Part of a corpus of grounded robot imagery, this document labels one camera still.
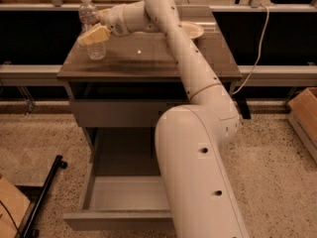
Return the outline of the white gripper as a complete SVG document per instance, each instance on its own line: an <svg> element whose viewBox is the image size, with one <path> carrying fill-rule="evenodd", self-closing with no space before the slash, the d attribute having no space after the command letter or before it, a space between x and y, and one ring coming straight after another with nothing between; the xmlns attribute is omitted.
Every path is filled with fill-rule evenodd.
<svg viewBox="0 0 317 238"><path fill-rule="evenodd" d="M98 11L98 18L106 26L96 24L88 31L81 34L77 41L82 46L106 42L111 33L116 37L124 37L136 32L143 32L148 26L148 14L145 3L137 2L122 4L109 9Z"/></svg>

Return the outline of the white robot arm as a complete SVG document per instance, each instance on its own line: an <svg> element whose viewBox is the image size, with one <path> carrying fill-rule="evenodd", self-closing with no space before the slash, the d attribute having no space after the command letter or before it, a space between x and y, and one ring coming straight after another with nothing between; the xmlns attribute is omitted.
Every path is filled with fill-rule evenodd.
<svg viewBox="0 0 317 238"><path fill-rule="evenodd" d="M96 13L82 45L161 31L189 103L165 111L155 132L158 165L177 238L249 238L220 151L240 115L220 79L181 26L174 0L143 0Z"/></svg>

